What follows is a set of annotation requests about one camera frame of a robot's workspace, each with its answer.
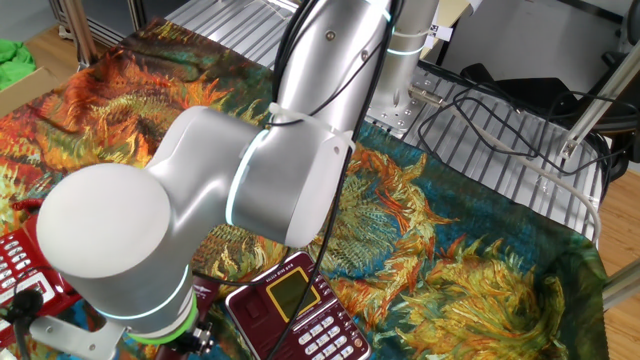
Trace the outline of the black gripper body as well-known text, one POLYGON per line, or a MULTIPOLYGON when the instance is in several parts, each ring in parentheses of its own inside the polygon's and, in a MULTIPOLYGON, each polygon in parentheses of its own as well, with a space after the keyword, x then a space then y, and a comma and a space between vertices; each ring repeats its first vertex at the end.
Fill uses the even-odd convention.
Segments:
POLYGON ((200 340, 193 333, 185 332, 164 346, 164 360, 187 360, 200 349, 200 340))

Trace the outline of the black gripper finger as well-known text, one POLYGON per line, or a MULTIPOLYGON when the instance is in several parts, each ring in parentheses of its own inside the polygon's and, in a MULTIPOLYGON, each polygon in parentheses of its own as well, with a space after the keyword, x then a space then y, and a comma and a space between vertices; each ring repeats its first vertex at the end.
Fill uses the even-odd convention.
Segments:
POLYGON ((195 338, 195 353, 209 353, 211 351, 212 347, 215 345, 211 330, 211 323, 200 323, 195 327, 193 330, 193 336, 195 338))

